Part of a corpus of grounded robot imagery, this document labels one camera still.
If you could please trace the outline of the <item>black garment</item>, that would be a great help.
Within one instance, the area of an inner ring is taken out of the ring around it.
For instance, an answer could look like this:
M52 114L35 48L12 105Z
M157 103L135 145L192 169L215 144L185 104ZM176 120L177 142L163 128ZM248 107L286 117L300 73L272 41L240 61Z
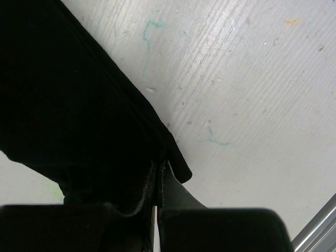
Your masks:
M163 161L192 177L151 104L61 1L1 1L1 151L58 183L65 204L125 215Z

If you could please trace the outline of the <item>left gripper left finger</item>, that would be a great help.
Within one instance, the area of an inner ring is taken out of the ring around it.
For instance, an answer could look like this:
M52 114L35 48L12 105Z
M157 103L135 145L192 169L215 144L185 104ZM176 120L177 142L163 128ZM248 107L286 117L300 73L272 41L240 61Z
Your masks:
M156 163L133 213L109 203L5 205L1 251L153 251Z

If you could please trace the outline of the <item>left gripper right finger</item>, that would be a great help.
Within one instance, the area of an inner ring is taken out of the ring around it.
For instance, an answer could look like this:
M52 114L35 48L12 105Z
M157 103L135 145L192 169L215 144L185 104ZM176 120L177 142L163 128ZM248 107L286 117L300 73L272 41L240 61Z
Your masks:
M208 208L162 164L157 180L161 251L292 251L281 218L266 208Z

